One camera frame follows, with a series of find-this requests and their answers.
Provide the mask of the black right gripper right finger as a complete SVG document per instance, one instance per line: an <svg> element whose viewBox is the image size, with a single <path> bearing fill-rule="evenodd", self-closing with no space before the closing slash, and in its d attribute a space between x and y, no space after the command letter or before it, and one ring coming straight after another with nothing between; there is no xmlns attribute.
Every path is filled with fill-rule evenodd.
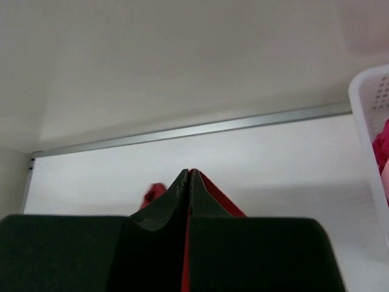
<svg viewBox="0 0 389 292"><path fill-rule="evenodd" d="M190 219L190 291L345 291L332 244L312 218Z"/></svg>

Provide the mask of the dark red t shirt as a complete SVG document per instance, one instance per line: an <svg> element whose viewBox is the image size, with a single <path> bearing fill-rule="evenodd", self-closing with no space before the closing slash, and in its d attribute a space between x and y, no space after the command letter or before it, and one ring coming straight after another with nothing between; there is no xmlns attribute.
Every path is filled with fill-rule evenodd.
<svg viewBox="0 0 389 292"><path fill-rule="evenodd" d="M190 219L195 212L216 217L244 213L201 171L183 169L170 187L151 186L129 219L145 231L137 262L140 291L190 290Z"/></svg>

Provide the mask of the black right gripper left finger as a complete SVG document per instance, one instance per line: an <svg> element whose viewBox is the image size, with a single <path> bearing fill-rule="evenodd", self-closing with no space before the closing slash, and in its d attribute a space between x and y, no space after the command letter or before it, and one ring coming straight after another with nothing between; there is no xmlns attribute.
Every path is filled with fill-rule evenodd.
<svg viewBox="0 0 389 292"><path fill-rule="evenodd" d="M1 290L179 291L188 175L128 217L5 217Z"/></svg>

